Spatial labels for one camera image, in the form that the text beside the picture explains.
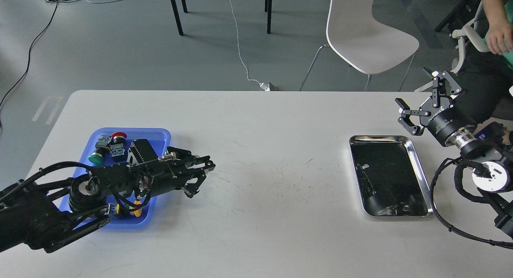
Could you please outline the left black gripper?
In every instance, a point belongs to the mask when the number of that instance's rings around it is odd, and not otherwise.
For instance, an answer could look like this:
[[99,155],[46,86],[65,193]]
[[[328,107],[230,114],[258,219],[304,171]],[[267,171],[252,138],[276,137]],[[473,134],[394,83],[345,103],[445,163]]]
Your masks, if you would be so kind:
[[207,178],[206,173],[191,173],[193,165],[203,165],[201,169],[211,171],[216,168],[210,156],[193,155],[191,151],[168,146],[165,154],[171,155],[170,161],[146,162],[145,173],[149,178],[149,193],[161,195],[173,190],[182,190],[188,198],[199,192],[200,185]]

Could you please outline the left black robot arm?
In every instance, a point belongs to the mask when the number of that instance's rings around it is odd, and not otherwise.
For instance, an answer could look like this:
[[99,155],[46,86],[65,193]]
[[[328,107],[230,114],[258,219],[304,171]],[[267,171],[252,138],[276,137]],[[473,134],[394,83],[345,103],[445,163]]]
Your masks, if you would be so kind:
[[97,231],[115,217],[141,216],[150,199],[173,190],[193,197],[215,168],[209,156],[168,147],[159,157],[134,140],[125,162],[89,166],[63,161],[1,192],[1,251],[19,244],[47,253]]

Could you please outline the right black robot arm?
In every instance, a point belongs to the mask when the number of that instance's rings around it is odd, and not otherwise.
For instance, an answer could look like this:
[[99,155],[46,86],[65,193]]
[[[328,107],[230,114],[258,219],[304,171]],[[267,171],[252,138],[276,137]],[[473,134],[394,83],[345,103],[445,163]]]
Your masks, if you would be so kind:
[[434,204],[434,187],[439,174],[456,165],[456,190],[469,201],[490,205],[497,213],[495,227],[512,237],[512,202],[501,196],[512,191],[512,150],[502,144],[501,125],[496,124],[486,137],[474,136],[477,124],[456,104],[464,91],[456,75],[448,71],[436,74],[431,81],[431,94],[417,110],[397,98],[399,123],[412,135],[428,130],[443,147],[456,146],[460,157],[447,158],[436,170],[429,187],[429,201]]

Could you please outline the person's hand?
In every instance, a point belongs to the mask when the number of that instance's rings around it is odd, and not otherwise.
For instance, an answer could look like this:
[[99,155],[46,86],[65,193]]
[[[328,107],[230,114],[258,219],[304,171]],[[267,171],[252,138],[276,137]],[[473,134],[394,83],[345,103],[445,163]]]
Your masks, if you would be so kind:
[[507,19],[489,21],[486,44],[493,54],[504,55],[512,50],[513,26]]

